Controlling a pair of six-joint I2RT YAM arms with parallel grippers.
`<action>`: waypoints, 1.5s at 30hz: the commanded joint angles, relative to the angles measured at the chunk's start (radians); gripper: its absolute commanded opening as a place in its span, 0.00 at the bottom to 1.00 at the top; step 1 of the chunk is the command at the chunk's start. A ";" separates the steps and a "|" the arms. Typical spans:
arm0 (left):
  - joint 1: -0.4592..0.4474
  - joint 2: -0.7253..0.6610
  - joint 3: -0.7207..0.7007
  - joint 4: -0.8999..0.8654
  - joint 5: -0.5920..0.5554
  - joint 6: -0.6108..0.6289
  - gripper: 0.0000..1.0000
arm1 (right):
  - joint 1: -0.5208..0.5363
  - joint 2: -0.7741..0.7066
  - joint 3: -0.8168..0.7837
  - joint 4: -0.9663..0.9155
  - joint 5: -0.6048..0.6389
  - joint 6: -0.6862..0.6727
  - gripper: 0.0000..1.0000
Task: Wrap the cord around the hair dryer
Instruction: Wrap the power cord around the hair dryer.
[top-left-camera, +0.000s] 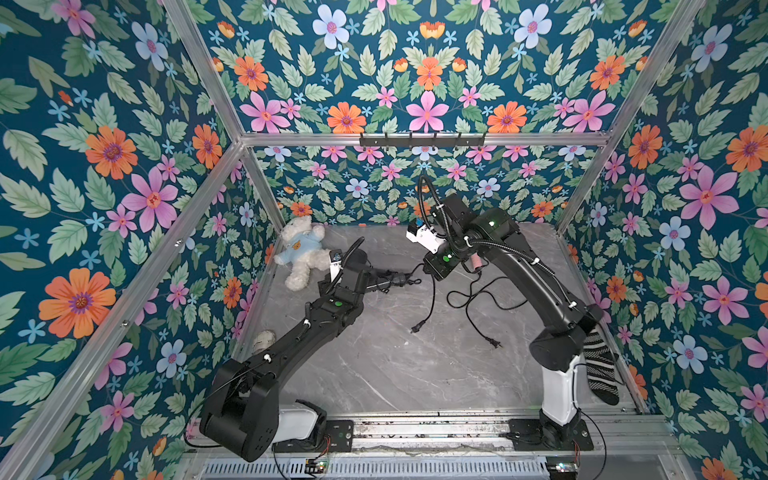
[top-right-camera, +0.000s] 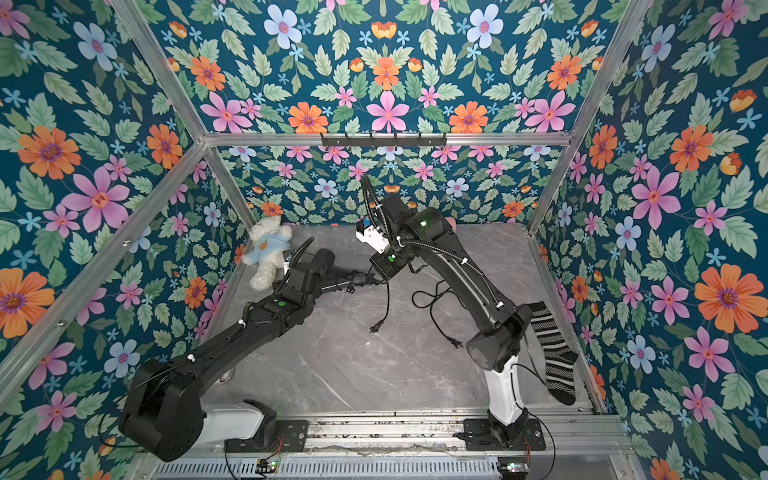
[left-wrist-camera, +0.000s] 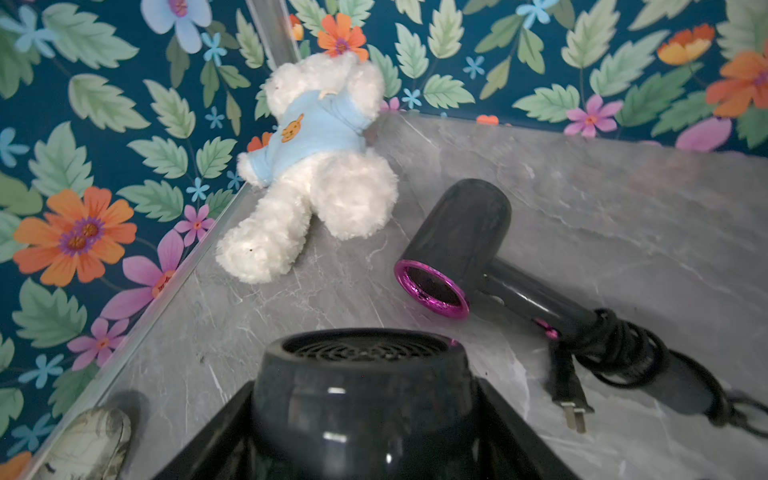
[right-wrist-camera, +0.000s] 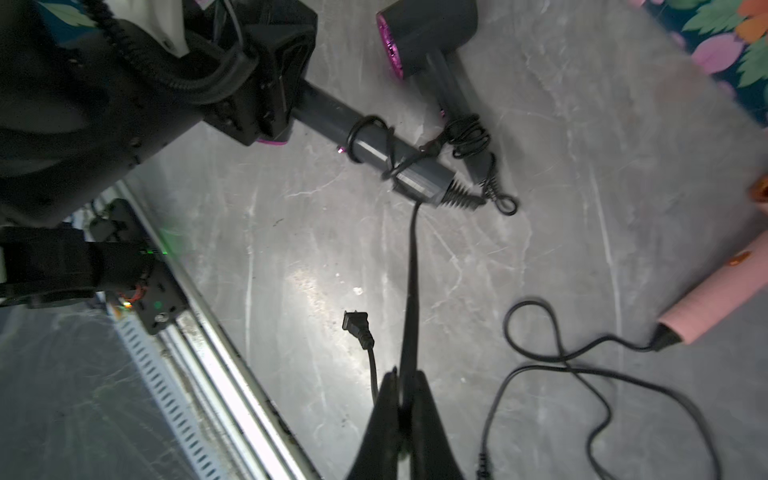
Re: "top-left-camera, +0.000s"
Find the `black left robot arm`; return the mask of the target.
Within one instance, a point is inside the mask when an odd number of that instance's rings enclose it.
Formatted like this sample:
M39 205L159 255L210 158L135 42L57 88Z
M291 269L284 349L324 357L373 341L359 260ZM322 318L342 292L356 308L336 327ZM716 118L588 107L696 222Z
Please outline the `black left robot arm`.
M296 371L362 314L377 270L360 245L340 257L339 273L305 305L301 322L264 351L245 361L229 360L217 370L200 413L204 437L248 462L278 443L324 445L325 410L305 400L283 407L280 396Z

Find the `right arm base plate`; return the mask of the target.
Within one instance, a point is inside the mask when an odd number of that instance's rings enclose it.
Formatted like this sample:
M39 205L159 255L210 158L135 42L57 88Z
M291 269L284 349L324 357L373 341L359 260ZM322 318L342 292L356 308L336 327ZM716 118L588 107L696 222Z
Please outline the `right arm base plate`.
M586 422L579 416L558 425L546 419L510 419L504 437L520 451L593 451Z

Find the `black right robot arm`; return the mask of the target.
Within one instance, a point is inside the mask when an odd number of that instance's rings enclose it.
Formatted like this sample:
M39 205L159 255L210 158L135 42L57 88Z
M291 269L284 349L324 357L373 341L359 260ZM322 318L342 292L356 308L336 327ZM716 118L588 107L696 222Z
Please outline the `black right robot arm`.
M529 351L542 368L542 420L558 427L578 414L575 369L588 335L600 314L595 305L572 294L536 254L518 223L504 210L471 211L455 194L433 211L434 218L416 219L406 237L427 250L428 274L443 280L472 257L495 266L525 297L542 321L542 332Z

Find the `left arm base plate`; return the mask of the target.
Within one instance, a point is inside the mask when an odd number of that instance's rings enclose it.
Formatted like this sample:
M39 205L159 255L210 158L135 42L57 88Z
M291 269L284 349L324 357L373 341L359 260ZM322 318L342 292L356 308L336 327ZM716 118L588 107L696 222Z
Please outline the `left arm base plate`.
M352 451L353 420L326 420L316 426L306 439L292 439L275 444L277 453L328 453Z

